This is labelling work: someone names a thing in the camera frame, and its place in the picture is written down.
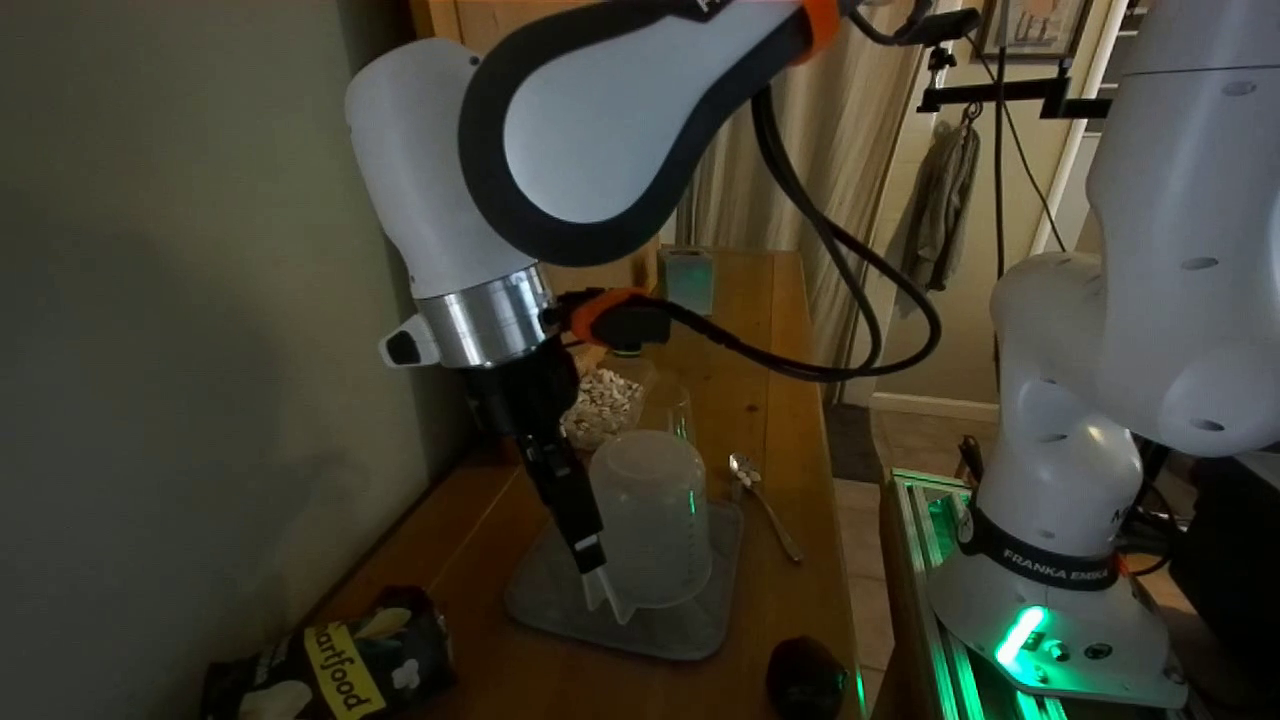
clear plastic cup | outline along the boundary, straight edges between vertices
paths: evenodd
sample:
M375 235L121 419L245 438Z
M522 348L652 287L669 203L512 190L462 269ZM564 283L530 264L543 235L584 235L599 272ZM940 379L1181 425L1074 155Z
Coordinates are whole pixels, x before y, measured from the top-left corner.
M673 434L606 438L592 465L606 581L629 609L675 609L712 581L703 459Z

wall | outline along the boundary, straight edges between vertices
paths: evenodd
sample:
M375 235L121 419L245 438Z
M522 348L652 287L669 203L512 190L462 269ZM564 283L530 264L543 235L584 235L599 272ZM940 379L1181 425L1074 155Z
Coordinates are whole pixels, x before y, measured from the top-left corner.
M1074 51L1074 67L1086 67L1102 20L1109 20L1109 3L1111 0L1096 0L1078 51ZM986 85L986 72L978 65L968 62L968 43L955 43L955 67L944 78L944 85ZM1053 65L1009 65L1009 79L1037 79L1037 78L1053 78ZM1055 172L1067 170L1074 143L1073 143L1073 125L1067 119L1040 119L1040 105L1009 105L1011 119L1024 135L1028 149L1028 166L1037 172L1037 184L1046 192L1055 184ZM990 133L990 109L984 109L984 118L975 119L978 133L978 176L973 184L973 200L963 211L963 227L960 227L960 262L955 272L946 281L944 293L933 293L940 321L944 321L944 346L937 348L937 358L913 373L901 375L884 375L879 383L854 383L849 392L849 400L866 405L871 392L890 392L890 397L913 397L913 400L926 400L926 405L950 405L950 408L968 408L968 405L995 405L995 368L990 368L990 318L986 318L986 296L995 283L995 192L990 192L990 153L995 153L995 133ZM909 209L913 184L917 184L917 170L933 143L937 125L955 125L960 109L946 109L940 118L909 118L901 143L895 143L895 161L887 172L887 190L876 211L876 227L871 227L871 243L879 254L890 254L890 231ZM1005 140L1005 209L1009 209L1009 264L1015 264L1018 256L1028 256L1037 227L1040 227L1040 200L1015 161L1015 143L1011 135ZM890 341L887 341L887 358L909 358L919 337L925 337L925 321L913 309L901 309L895 296L876 283L871 287L879 302L879 309L895 312L890 323Z
M344 140L391 0L0 24L0 704L193 716L462 441Z

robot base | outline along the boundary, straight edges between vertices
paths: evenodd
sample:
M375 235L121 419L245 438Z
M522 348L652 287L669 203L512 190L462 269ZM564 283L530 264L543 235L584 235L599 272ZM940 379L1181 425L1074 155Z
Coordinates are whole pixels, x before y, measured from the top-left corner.
M940 625L1037 698L1181 710L1188 685L1166 627L1131 581L1102 591L1030 585L986 556L950 556L926 581Z

orange ring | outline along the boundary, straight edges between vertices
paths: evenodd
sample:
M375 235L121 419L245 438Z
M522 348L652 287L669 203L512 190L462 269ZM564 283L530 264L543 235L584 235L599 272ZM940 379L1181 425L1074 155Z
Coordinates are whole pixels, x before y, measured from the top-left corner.
M843 14L838 0L798 0L802 16L807 16L807 57L822 51L828 43L837 43L838 28L843 28Z
M584 302L584 304L572 312L566 334L572 334L577 341L584 341L584 346L597 346L597 334L592 334L592 330L599 323L599 318L611 312L611 309L621 309L621 304L632 302L632 296L645 296L645 293L635 293L635 287L606 287L606 293Z

yellow label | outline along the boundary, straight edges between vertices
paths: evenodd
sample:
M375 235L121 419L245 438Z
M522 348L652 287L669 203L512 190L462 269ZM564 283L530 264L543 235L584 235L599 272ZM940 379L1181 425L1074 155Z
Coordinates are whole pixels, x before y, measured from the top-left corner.
M304 627L304 653L337 720L362 720L388 710L344 625Z

